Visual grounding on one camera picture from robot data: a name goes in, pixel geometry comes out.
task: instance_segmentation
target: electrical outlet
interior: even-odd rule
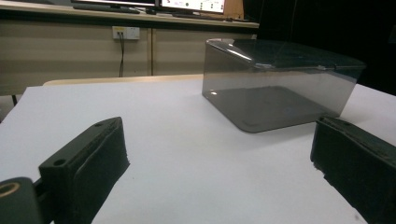
[[[113,39],[120,39],[120,35],[124,39],[140,39],[140,28],[113,26]]]
[[[113,39],[120,39],[120,35],[125,38],[126,37],[126,27],[122,26],[113,26]]]

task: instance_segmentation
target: outlet box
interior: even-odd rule
[[[124,39],[140,39],[140,28],[113,26],[113,39],[120,39],[120,35]]]

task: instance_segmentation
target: transparent box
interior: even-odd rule
[[[258,133],[339,117],[364,68],[290,42],[209,39],[202,94],[236,127]]]

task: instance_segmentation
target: white table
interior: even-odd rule
[[[0,180],[120,116],[131,166],[93,223],[365,223],[309,160],[315,123],[243,133],[202,80],[28,88],[0,124]],[[358,85],[342,119],[396,145],[396,97]]]

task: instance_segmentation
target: clear plastic bin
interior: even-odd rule
[[[239,129],[258,133],[339,117],[364,68],[290,42],[209,39],[202,94]]]

